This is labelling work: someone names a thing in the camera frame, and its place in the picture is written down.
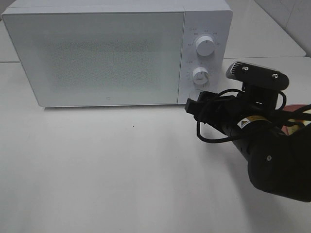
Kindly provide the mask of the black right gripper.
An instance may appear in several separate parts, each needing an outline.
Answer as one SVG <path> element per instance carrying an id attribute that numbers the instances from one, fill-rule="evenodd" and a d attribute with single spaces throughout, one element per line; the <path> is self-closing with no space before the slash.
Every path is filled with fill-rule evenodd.
<path id="1" fill-rule="evenodd" d="M 252 115 L 266 116 L 276 109 L 278 92 L 271 90 L 225 90 L 220 93 L 204 92 L 199 101 L 203 108 L 197 114 L 197 101 L 187 99 L 185 111 L 197 121 L 211 126 L 231 122 Z"/>

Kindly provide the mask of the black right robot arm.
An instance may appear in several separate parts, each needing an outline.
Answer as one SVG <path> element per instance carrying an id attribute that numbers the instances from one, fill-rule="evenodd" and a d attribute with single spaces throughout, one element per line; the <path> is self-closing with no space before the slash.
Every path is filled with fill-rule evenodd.
<path id="1" fill-rule="evenodd" d="M 295 111 L 268 109 L 246 100 L 246 94 L 232 90 L 202 92 L 198 100 L 188 99 L 185 110 L 197 124 L 208 124 L 225 135 L 220 139 L 197 136 L 206 143 L 232 142 L 247 161 L 252 185 L 264 192 L 298 200 L 311 200 L 311 127 L 302 126 L 311 117 L 309 105 Z M 299 125 L 291 135 L 284 126 Z"/>

